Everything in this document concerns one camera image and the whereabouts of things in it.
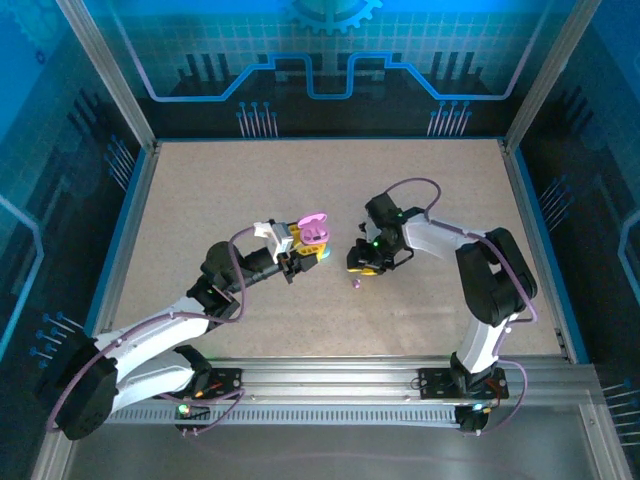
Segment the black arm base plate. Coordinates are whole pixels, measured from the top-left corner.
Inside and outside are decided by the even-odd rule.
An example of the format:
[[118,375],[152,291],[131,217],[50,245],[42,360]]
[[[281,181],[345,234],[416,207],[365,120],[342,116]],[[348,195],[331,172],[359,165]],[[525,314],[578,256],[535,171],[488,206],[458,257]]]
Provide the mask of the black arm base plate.
[[200,400],[212,400],[230,394],[243,386],[240,368],[212,368],[204,383],[196,391]]
[[510,397],[502,368],[496,368],[466,392],[455,383],[448,368],[421,368],[410,381],[410,387],[419,392],[422,400],[502,400]]

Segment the blue table edge strip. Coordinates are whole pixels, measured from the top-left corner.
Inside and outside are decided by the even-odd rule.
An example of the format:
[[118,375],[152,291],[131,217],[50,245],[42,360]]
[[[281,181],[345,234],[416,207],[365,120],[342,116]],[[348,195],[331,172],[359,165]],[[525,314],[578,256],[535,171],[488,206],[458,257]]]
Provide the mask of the blue table edge strip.
[[84,333],[88,334],[89,336],[93,334],[94,329],[98,323],[100,309],[106,296],[109,278],[114,269],[114,265],[116,262],[116,254],[123,237],[125,223],[129,216],[129,211],[133,201],[133,196],[137,189],[137,185],[139,183],[139,178],[141,175],[141,170],[145,164],[146,158],[147,158],[147,151],[145,149],[141,149],[134,163],[134,169],[133,169],[132,177],[130,180],[130,185],[125,190],[124,200],[119,210],[119,215],[117,217],[113,235],[109,244],[109,248],[107,250],[105,261],[103,263],[103,268],[99,276],[98,283],[96,285],[96,289],[94,292],[94,296],[93,296],[93,299],[86,317],[86,321],[83,327]]
[[552,305],[555,318],[558,320],[558,328],[562,332],[567,355],[573,363],[590,364],[591,358],[580,331],[569,292],[552,245],[550,231],[544,221],[542,209],[524,156],[519,148],[515,150],[513,156],[515,168],[523,183],[524,198],[531,210],[532,235],[536,237],[537,241],[537,252],[534,254],[536,265],[539,267],[540,276],[545,277],[543,283],[545,284],[547,298]]

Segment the purple earbud charging case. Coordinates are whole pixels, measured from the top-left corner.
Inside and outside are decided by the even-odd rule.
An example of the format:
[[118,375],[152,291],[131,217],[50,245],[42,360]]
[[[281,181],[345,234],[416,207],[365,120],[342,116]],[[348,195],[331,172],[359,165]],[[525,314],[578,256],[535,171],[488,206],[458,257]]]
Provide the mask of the purple earbud charging case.
[[327,218],[328,215],[325,212],[317,212],[308,214],[297,222],[300,240],[304,245],[323,244],[329,240]]

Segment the grey metal floor plate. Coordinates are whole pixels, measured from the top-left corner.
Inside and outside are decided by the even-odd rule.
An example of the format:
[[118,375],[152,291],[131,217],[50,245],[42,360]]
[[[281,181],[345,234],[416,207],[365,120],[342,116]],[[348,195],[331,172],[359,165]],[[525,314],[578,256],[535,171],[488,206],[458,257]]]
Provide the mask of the grey metal floor plate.
[[485,437],[382,426],[107,426],[65,480],[600,480],[580,423],[534,411]]

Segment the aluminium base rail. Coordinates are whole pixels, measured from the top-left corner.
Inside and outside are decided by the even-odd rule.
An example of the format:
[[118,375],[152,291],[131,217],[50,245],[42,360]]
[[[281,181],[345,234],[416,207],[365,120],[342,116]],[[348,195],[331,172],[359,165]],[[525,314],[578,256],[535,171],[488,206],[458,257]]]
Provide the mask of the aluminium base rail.
[[[217,368],[239,368],[245,401],[276,404],[416,404],[420,394],[410,386],[420,368],[447,368],[444,356],[354,356],[220,358]],[[572,364],[557,355],[509,357],[505,369],[510,406],[602,404],[595,368]]]

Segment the aluminium table side rail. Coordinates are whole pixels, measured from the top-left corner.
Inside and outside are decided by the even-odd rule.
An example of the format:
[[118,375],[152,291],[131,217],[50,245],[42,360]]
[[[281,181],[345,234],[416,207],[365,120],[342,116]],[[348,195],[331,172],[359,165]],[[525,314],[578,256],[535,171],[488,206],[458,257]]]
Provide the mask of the aluminium table side rail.
[[636,480],[628,447],[619,437],[606,405],[598,371],[588,359],[530,176],[518,152],[510,150],[502,139],[498,146],[554,322],[561,347],[561,366],[566,372],[586,376],[586,385],[578,388],[574,396],[562,393],[560,398],[577,408],[583,450],[592,477],[594,480]]
[[[157,145],[154,153],[147,153],[139,183],[133,196],[129,216],[125,223],[123,237],[116,254],[114,269],[109,278],[106,296],[100,309],[98,323],[92,335],[108,332],[114,324],[145,204],[157,166],[159,152],[160,146]],[[72,448],[73,442],[64,437],[63,434],[47,433],[44,436],[30,480],[63,480],[66,467],[71,458]]]

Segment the black base connector block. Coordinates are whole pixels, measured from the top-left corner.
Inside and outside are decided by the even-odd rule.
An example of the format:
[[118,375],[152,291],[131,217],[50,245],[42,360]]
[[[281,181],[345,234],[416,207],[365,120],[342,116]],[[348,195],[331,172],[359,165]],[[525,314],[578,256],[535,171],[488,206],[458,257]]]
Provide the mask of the black base connector block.
[[480,435],[488,423],[492,408],[481,403],[456,406],[454,415],[459,430],[465,434]]
[[186,403],[178,404],[175,408],[174,426],[183,434],[184,432],[199,430],[207,427],[211,421],[211,408],[204,406],[192,406]]

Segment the aluminium frame post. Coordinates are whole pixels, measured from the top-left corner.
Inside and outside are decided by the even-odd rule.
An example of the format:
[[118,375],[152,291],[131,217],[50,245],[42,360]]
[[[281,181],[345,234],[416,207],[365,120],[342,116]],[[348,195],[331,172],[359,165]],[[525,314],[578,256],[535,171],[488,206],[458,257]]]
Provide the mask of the aluminium frame post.
[[136,140],[154,153],[156,137],[83,0],[55,0]]
[[564,71],[572,53],[590,24],[602,0],[576,0],[556,37],[529,92],[525,96],[503,141],[504,152],[512,155],[519,147],[552,87]]

